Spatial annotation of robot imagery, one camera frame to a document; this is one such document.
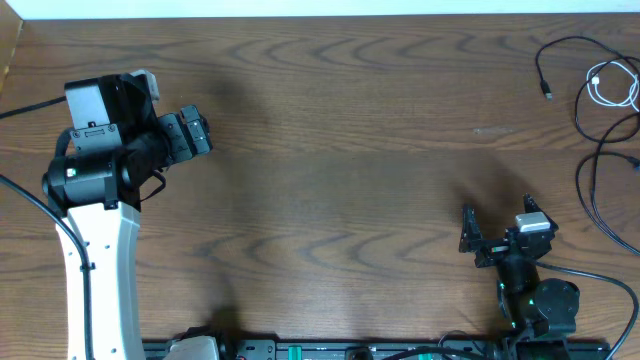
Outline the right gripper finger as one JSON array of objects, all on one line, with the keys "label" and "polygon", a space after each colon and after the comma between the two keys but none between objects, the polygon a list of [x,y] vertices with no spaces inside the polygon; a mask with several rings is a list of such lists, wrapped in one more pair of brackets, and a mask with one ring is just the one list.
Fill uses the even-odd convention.
[{"label": "right gripper finger", "polygon": [[462,208],[462,230],[459,242],[459,252],[468,253],[477,251],[483,242],[475,210],[468,204]]},{"label": "right gripper finger", "polygon": [[523,231],[552,231],[555,232],[559,226],[538,206],[534,198],[526,193],[523,196],[524,214]]}]

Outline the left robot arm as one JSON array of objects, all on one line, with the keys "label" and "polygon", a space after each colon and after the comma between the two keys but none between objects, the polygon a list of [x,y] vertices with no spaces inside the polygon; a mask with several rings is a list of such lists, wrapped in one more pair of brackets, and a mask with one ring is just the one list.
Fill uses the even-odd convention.
[{"label": "left robot arm", "polygon": [[68,82],[72,127],[42,178],[65,258],[70,359],[142,359],[135,257],[142,185],[209,153],[209,124],[189,105],[156,114],[147,70]]}]

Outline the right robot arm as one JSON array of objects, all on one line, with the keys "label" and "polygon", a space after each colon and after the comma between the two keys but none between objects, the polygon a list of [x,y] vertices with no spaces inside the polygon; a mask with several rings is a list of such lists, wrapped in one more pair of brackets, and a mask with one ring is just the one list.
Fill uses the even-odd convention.
[{"label": "right robot arm", "polygon": [[513,333],[500,340],[496,354],[505,359],[567,359],[566,336],[576,331],[578,287],[557,278],[541,279],[535,262],[551,251],[558,225],[523,196],[524,212],[496,239],[481,233],[474,209],[462,210],[461,253],[475,255],[478,268],[494,267],[497,296]]}]

